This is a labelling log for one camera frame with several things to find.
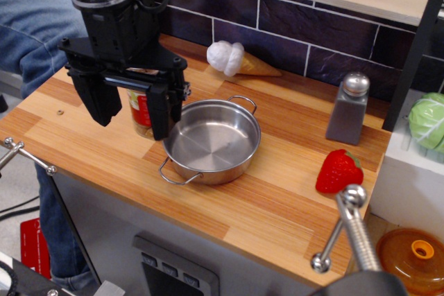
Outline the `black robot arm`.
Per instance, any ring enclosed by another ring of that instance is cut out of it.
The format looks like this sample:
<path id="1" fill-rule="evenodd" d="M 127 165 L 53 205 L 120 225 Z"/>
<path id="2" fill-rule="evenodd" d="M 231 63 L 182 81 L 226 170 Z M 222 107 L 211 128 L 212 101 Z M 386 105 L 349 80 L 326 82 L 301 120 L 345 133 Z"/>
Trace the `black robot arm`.
<path id="1" fill-rule="evenodd" d="M 153 136 L 169 136 L 190 94 L 187 61 L 159 41 L 158 14 L 169 0 L 72 0 L 87 37 L 64 38 L 68 74 L 92 118 L 107 126 L 121 110 L 118 88 L 143 92 Z"/>

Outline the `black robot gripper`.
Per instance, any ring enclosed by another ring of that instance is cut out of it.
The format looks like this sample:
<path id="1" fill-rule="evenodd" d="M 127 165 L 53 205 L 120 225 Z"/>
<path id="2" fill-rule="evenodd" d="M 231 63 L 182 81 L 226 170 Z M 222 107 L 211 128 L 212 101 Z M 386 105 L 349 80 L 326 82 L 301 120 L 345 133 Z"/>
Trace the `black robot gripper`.
<path id="1" fill-rule="evenodd" d="M 77 94 L 90 116 L 107 126 L 122 108 L 116 87 L 146 89 L 153 136 L 161 141 L 181 120 L 191 93 L 186 61 L 159 43 L 153 0 L 72 0 L 87 27 L 87 37 L 63 39 Z"/>

